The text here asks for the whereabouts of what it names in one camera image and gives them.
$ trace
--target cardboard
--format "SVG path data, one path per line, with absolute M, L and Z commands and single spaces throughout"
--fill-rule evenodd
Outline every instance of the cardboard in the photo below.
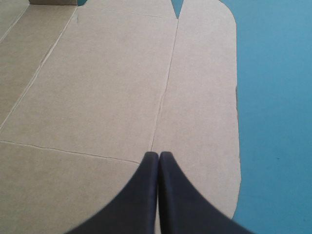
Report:
M 240 185 L 236 26 L 218 0 L 187 0 L 179 17 L 153 151 L 171 151 L 189 180 L 232 217 Z
M 170 0 L 87 0 L 84 7 L 123 13 L 176 18 Z
M 0 232 L 65 233 L 108 204 L 137 166 L 0 142 Z
M 176 24 L 78 8 L 0 139 L 139 162 L 153 140 Z
M 0 43 L 0 126 L 74 10 L 73 6 L 31 5 Z
M 0 1 L 0 42 L 25 11 L 27 3 Z

